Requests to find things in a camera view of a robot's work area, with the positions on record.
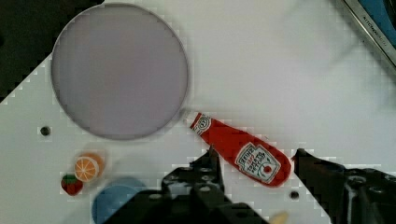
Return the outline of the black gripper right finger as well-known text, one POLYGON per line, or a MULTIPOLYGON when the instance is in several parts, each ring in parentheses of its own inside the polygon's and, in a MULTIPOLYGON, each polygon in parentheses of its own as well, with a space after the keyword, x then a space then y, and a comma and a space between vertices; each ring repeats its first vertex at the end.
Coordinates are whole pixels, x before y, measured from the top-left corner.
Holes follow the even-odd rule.
POLYGON ((332 224, 396 224, 396 177, 373 168, 351 168, 319 159, 302 148, 294 173, 332 224))

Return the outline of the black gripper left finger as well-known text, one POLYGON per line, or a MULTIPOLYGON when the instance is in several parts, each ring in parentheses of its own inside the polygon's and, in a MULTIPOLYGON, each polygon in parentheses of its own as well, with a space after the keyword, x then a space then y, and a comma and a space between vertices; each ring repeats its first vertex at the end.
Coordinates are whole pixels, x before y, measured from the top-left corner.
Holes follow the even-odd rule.
POLYGON ((187 167, 162 179, 159 190, 142 190, 105 224, 269 224, 224 192, 219 154, 211 147, 187 167))

